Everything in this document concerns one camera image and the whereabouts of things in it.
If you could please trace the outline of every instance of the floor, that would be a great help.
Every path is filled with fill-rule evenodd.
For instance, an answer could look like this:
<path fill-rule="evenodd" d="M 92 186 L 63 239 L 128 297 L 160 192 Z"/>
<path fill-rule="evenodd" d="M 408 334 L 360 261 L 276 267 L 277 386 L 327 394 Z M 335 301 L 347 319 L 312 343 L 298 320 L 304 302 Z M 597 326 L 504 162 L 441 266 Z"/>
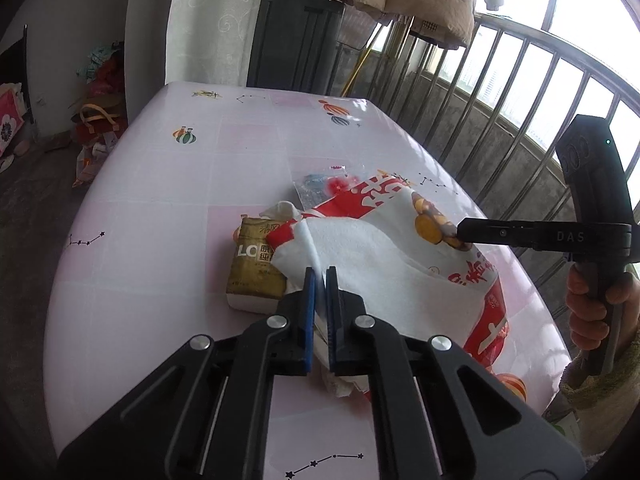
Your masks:
<path fill-rule="evenodd" d="M 0 174 L 0 394 L 34 451 L 51 443 L 42 347 L 58 259 L 85 189 L 72 189 L 79 146 L 32 148 Z"/>

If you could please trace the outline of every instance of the handbag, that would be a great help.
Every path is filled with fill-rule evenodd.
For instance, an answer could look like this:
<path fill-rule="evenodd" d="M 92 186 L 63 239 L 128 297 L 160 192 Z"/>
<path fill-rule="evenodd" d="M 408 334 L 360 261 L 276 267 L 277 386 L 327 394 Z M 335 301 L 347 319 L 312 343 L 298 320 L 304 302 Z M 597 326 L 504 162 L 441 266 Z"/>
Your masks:
<path fill-rule="evenodd" d="M 87 117 L 84 113 L 87 109 L 95 110 L 98 114 Z M 79 115 L 82 123 L 76 124 L 76 137 L 80 144 L 91 145 L 103 137 L 105 145 L 112 148 L 128 126 L 127 118 L 120 114 L 110 114 L 91 103 L 82 105 Z"/>

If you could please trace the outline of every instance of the white curtain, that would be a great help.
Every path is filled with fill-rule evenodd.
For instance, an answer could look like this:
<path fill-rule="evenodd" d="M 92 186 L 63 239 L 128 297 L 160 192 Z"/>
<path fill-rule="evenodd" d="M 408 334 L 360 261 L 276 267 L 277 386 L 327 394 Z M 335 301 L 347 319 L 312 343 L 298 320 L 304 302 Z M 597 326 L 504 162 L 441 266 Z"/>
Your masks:
<path fill-rule="evenodd" d="M 166 82 L 246 85 L 260 0 L 172 0 Z"/>

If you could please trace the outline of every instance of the pink bag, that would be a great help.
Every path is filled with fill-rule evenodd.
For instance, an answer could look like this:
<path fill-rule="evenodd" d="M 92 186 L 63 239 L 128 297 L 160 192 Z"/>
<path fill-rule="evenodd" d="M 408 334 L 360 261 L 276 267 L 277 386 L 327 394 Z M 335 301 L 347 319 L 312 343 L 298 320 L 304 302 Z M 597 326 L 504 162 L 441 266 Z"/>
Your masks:
<path fill-rule="evenodd" d="M 297 227 L 303 218 L 304 229 Z M 445 333 L 485 367 L 502 350 L 508 324 L 497 270 L 456 238 L 433 203 L 394 176 L 379 174 L 338 193 L 267 241 L 273 265 L 294 286 L 316 259 L 335 265 L 345 290 L 363 296 L 368 312 L 404 335 Z"/>

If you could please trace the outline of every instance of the orange striped balloon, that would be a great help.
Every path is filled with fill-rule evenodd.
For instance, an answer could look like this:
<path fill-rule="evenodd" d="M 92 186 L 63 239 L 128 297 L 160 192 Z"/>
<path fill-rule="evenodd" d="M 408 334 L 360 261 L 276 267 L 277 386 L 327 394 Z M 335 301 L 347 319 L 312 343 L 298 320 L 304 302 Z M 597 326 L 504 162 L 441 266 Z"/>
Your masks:
<path fill-rule="evenodd" d="M 496 377 L 524 402 L 527 402 L 527 387 L 522 379 L 513 374 L 497 374 Z"/>
<path fill-rule="evenodd" d="M 332 105 L 323 99 L 318 100 L 319 103 L 322 104 L 322 108 L 324 108 L 327 112 L 331 112 L 332 114 L 338 115 L 348 115 L 349 111 L 346 108 L 342 108 L 337 105 Z"/>

